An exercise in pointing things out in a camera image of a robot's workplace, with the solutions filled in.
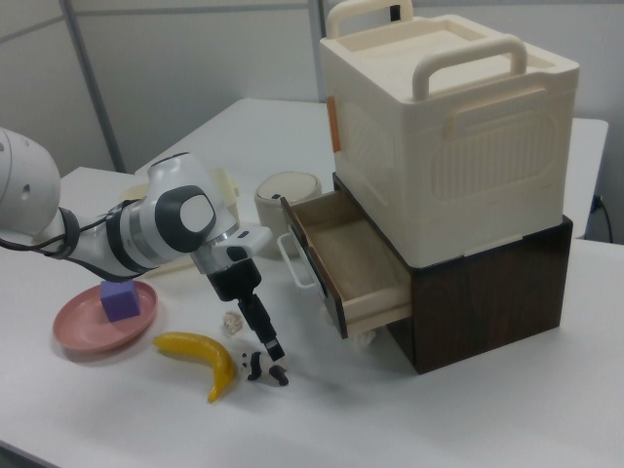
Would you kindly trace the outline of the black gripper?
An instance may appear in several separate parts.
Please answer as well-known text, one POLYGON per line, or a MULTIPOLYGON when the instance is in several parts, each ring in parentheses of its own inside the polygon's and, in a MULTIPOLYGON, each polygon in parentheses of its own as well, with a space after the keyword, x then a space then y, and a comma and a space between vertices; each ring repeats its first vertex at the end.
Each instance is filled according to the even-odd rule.
POLYGON ((245 259, 209 274, 208 279, 222 301, 238 300, 238 306, 250 328, 264 345, 273 362, 285 357, 285 352, 272 326, 270 316, 260 298, 253 294, 261 275, 252 259, 245 259))

